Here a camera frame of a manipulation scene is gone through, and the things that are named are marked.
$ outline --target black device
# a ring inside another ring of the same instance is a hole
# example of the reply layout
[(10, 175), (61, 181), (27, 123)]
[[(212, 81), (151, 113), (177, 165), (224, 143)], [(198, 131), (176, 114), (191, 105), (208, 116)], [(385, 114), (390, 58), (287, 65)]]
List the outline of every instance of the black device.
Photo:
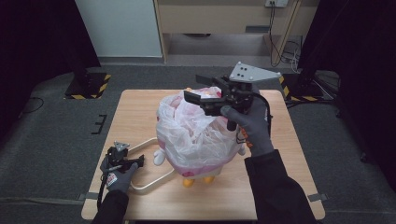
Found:
[(138, 167), (143, 167), (145, 161), (145, 155), (141, 155), (138, 159), (128, 160), (128, 146), (129, 144), (114, 142), (114, 147), (110, 147), (107, 150), (107, 154), (105, 157), (106, 160), (106, 169), (103, 171), (101, 176), (101, 186), (99, 189), (98, 199), (96, 202), (96, 206), (99, 209), (102, 204), (102, 196), (103, 190), (105, 188), (105, 183), (107, 180), (107, 176), (111, 171), (117, 170), (120, 173), (125, 173), (129, 170), (135, 162), (137, 162)]
[(128, 148), (119, 151), (116, 147), (111, 147), (107, 150), (107, 161), (112, 167), (119, 167), (117, 170), (121, 173), (129, 170), (135, 162), (138, 167), (142, 167), (145, 161), (145, 155), (141, 155), (138, 159), (127, 160)]
[[(220, 98), (204, 98), (200, 95), (184, 91), (186, 102), (200, 106), (207, 116), (220, 116), (220, 110), (225, 105), (230, 105), (240, 113), (246, 114), (254, 97), (264, 101), (267, 107), (268, 133), (271, 134), (271, 112), (268, 101), (259, 93), (253, 91), (253, 83), (271, 78), (278, 78), (279, 74), (247, 64), (238, 63), (232, 73), (227, 77), (204, 77), (196, 75), (196, 82), (206, 86), (217, 86), (221, 89)], [(227, 129), (234, 131), (236, 123), (227, 122)]]
[[(196, 76), (196, 81), (207, 86), (215, 85), (221, 89), (220, 98), (205, 98), (200, 95), (184, 91), (184, 99), (191, 104), (199, 105), (207, 116), (220, 116), (220, 110), (225, 105), (230, 105), (240, 113), (246, 114), (253, 102), (253, 91), (251, 83), (231, 81), (227, 76), (203, 77)], [(236, 123), (229, 121), (227, 129), (234, 131)]]

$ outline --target gray glove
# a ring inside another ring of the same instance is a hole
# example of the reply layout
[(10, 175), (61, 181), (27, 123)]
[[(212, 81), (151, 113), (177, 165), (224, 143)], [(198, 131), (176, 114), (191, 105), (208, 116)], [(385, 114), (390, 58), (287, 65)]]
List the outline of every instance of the gray glove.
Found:
[[(256, 86), (253, 91), (260, 93)], [(229, 105), (225, 105), (220, 110), (226, 119), (236, 122), (247, 139), (247, 146), (250, 148), (251, 156), (257, 157), (274, 151), (270, 135), (268, 133), (268, 123), (266, 118), (265, 103), (255, 97), (247, 114), (239, 113)]]
[[(107, 164), (107, 157), (103, 159), (102, 164), (100, 166), (100, 169), (102, 170), (103, 173), (106, 172), (106, 164)], [(138, 163), (134, 162), (131, 165), (131, 168), (125, 171), (125, 173), (121, 173), (118, 170), (108, 172), (108, 175), (106, 177), (107, 189), (109, 191), (118, 189), (124, 193), (127, 193), (128, 188), (131, 184), (132, 175), (134, 174), (134, 172), (137, 170), (138, 167), (139, 167)]]

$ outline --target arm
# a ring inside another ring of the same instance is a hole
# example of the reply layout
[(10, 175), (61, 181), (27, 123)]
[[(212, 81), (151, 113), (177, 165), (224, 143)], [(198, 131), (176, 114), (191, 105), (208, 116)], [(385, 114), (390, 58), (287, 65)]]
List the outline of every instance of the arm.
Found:
[(118, 170), (111, 170), (111, 164), (107, 161), (107, 156), (103, 159), (100, 169), (106, 175), (106, 185), (108, 194), (99, 207), (98, 213), (93, 219), (93, 224), (120, 224), (128, 206), (128, 188), (134, 172), (144, 164), (143, 157), (134, 162), (129, 170), (124, 173)]
[(259, 223), (317, 223), (303, 189), (288, 177), (279, 152), (245, 159)]
[(110, 191), (103, 200), (102, 206), (92, 221), (99, 223), (121, 223), (128, 206), (129, 198), (120, 190)]
[(268, 133), (265, 103), (255, 98), (246, 114), (226, 105), (221, 114), (239, 125), (250, 148), (251, 157), (245, 159), (245, 165), (259, 223), (317, 223), (303, 189), (288, 177), (279, 152), (274, 149)]

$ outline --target yellow foot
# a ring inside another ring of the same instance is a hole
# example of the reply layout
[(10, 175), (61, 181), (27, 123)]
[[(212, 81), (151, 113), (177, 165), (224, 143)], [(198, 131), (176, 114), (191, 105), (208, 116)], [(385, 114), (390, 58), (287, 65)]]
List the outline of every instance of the yellow foot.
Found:
[(204, 177), (204, 182), (205, 182), (206, 184), (210, 184), (210, 183), (213, 182), (214, 179), (215, 179), (214, 176), (206, 176), (206, 177)]
[(183, 179), (183, 186), (189, 188), (194, 183), (195, 179)]

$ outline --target wall outlet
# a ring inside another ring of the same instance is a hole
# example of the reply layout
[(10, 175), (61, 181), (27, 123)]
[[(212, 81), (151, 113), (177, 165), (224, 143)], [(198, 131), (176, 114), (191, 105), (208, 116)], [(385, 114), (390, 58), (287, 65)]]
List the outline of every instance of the wall outlet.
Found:
[(289, 0), (265, 0), (265, 6), (271, 7), (271, 2), (275, 3), (275, 7), (286, 7)]

